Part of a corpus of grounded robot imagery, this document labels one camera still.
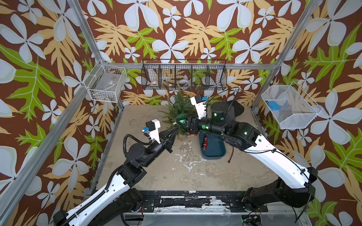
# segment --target small artificial tree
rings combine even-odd
[[[176,121],[176,117],[179,114],[187,114],[187,115],[197,114],[195,106],[191,104],[190,96],[184,97],[179,89],[177,95],[174,95],[174,97],[175,97],[174,104],[171,102],[170,97],[167,97],[168,112],[159,111],[166,114],[166,116],[163,116],[163,118],[167,118],[167,120],[164,120],[163,122],[171,124],[168,129],[173,128],[173,124]],[[183,127],[178,126],[178,134],[187,135],[187,132]]]

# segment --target dark blue tray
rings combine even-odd
[[[202,142],[205,137],[204,132],[199,133],[199,142],[200,142],[200,149],[201,155],[204,159],[220,159],[226,154],[225,143],[223,140],[215,140],[215,139],[222,139],[222,137],[214,135],[214,134],[207,134],[207,147],[202,150]]]

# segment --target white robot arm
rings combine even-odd
[[[176,119],[180,127],[187,132],[203,131],[221,135],[226,143],[254,156],[279,176],[279,179],[271,184],[249,188],[243,198],[246,209],[253,211],[265,208],[264,204],[276,201],[299,208],[314,199],[315,188],[311,183],[316,180],[317,171],[313,167],[305,168],[295,163],[248,123],[232,120],[230,124],[226,124],[225,121],[231,121],[227,120],[226,110],[218,109],[218,113],[213,113],[211,119],[206,118],[205,98],[196,96],[191,101],[193,105],[199,106],[196,108],[198,116]],[[147,122],[143,132],[158,132],[159,125],[158,120]],[[54,215],[54,226],[86,226],[102,209],[112,205],[118,196],[125,199],[121,200],[124,206],[116,206],[121,209],[119,213],[128,212],[131,208],[137,210],[135,207],[142,196],[134,188],[130,188],[146,174],[143,167],[150,165],[165,149],[172,152],[177,131],[178,129],[174,128],[158,135],[152,134],[149,139],[153,138],[155,141],[147,148],[142,142],[132,145],[125,153],[126,162],[115,169],[108,183],[77,207],[68,212],[57,212]]]

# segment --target wire mesh shelf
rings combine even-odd
[[[126,80],[126,69],[118,66],[101,65],[87,86],[94,101],[117,103]]]
[[[213,60],[214,63],[210,60],[182,60],[185,63],[173,61],[143,59],[142,88],[224,90],[227,86],[226,60]]]
[[[261,97],[281,129],[304,129],[322,110],[295,82],[270,86]]]

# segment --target concrete floor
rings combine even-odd
[[[104,186],[112,171],[120,166],[125,157],[122,151],[123,137],[132,134],[147,141],[141,130],[145,122],[152,119],[163,120],[167,106],[125,106],[109,155],[100,176],[97,189]],[[245,107],[237,121],[247,122],[256,127],[250,109]],[[160,131],[168,124],[161,122]],[[134,144],[127,140],[127,149]],[[228,159],[232,147],[226,146],[226,155],[218,160],[205,160],[201,157],[198,137],[188,137],[186,141],[176,140],[170,154],[164,151],[149,167],[146,176],[135,185],[138,190],[208,190],[246,191],[249,187],[259,187],[277,179],[277,175],[256,158],[234,149],[231,162]]]

